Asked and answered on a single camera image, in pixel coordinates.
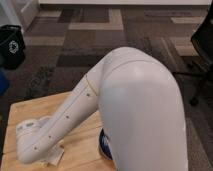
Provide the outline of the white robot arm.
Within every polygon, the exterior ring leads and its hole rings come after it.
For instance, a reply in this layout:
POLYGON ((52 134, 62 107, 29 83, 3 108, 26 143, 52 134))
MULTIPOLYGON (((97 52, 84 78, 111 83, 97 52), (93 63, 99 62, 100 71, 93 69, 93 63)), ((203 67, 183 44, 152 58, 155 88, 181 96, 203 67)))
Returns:
POLYGON ((95 112, 116 171, 189 171, 178 83, 159 60, 133 47, 107 53, 54 114, 17 124, 17 159, 43 159, 95 112))

